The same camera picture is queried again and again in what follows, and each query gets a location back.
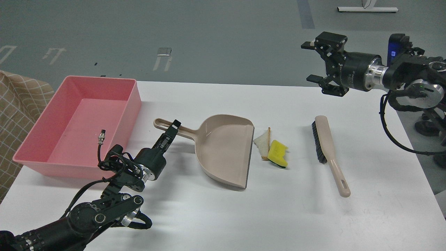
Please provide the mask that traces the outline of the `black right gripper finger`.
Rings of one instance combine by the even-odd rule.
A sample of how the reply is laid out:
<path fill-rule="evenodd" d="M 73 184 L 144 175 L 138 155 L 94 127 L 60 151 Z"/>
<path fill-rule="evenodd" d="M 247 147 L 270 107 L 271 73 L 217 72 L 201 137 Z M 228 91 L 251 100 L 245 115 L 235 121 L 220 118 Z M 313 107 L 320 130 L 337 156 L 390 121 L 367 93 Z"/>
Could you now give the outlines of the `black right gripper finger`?
<path fill-rule="evenodd" d="M 301 45 L 302 49 L 317 51 L 323 57 L 347 58 L 348 52 L 344 46 L 348 38 L 346 35 L 340 35 L 330 32 L 322 32 L 313 41 L 306 41 Z"/>
<path fill-rule="evenodd" d="M 322 94 L 325 95 L 343 97 L 349 91 L 349 88 L 343 85 L 330 84 L 332 77 L 323 78 L 322 76 L 309 75 L 306 80 L 317 84 L 322 89 Z"/>

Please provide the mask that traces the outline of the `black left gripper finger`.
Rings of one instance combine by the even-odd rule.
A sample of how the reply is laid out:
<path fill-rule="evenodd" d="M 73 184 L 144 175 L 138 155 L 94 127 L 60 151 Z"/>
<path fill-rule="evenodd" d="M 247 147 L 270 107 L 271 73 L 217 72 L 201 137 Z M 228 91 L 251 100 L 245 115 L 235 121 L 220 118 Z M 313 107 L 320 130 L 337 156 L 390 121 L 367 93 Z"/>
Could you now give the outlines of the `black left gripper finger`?
<path fill-rule="evenodd" d="M 177 133 L 178 133 L 178 129 L 180 128 L 180 121 L 178 120 L 174 120 L 174 122 L 167 128 L 167 130 L 174 130 L 174 138 L 176 137 Z"/>
<path fill-rule="evenodd" d="M 174 141 L 174 130 L 166 130 L 155 142 L 152 149 L 159 151 L 167 151 Z"/>

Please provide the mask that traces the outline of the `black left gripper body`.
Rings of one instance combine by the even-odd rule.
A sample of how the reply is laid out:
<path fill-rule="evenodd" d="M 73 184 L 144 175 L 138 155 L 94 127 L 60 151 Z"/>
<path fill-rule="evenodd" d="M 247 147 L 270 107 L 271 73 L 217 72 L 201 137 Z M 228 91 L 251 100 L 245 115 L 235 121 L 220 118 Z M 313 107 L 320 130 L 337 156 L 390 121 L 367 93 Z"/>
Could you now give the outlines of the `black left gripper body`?
<path fill-rule="evenodd" d="M 163 156 L 166 150 L 162 148 L 143 148 L 139 151 L 134 162 L 144 166 L 148 170 L 148 179 L 155 181 L 166 166 Z"/>

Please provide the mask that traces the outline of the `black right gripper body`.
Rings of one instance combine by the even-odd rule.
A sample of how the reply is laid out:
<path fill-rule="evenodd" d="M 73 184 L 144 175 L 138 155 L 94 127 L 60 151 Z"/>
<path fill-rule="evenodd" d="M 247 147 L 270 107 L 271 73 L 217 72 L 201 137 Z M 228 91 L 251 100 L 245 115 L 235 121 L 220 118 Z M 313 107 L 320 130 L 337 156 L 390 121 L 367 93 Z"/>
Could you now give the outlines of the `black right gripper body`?
<path fill-rule="evenodd" d="M 368 92 L 383 85 L 384 65 L 381 56 L 369 53 L 348 52 L 347 58 L 323 57 L 330 84 Z"/>

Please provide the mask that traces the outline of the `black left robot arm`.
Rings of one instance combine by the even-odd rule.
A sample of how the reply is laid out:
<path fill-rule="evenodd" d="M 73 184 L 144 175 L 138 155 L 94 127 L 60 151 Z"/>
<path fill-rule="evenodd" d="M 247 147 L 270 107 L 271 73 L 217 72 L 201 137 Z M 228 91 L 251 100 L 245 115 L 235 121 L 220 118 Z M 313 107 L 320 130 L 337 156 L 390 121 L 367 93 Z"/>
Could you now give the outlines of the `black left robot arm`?
<path fill-rule="evenodd" d="M 180 128 L 180 121 L 169 122 L 165 132 L 151 148 L 143 148 L 133 158 L 116 144 L 104 159 L 101 170 L 114 175 L 82 187 L 63 216 L 46 226 L 13 235 L 1 231 L 2 251 L 83 251 L 86 245 L 109 228 L 128 227 L 147 230 L 151 219 L 140 211 L 143 197 L 122 193 L 123 187 L 142 192 L 147 181 L 156 180 L 166 166 L 163 156 Z"/>

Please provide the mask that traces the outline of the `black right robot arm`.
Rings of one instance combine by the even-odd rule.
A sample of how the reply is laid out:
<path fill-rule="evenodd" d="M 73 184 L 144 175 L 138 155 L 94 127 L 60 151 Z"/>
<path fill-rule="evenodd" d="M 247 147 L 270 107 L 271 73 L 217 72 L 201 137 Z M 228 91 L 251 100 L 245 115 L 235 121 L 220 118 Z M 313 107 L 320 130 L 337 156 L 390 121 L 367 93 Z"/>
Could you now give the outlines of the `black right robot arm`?
<path fill-rule="evenodd" d="M 325 62 L 326 76 L 309 75 L 306 80 L 317 84 L 325 95 L 344 96 L 350 89 L 369 92 L 384 87 L 381 97 L 380 119 L 384 132 L 399 148 L 420 155 L 433 156 L 434 162 L 445 168 L 445 151 L 422 152 L 409 149 L 390 134 L 385 122 L 385 108 L 390 105 L 400 112 L 422 112 L 422 121 L 415 123 L 418 133 L 445 137 L 445 59 L 427 57 L 425 51 L 414 47 L 403 33 L 390 35 L 387 64 L 380 55 L 347 52 L 347 37 L 322 32 L 313 41 L 306 41 L 302 49 L 316 51 Z"/>

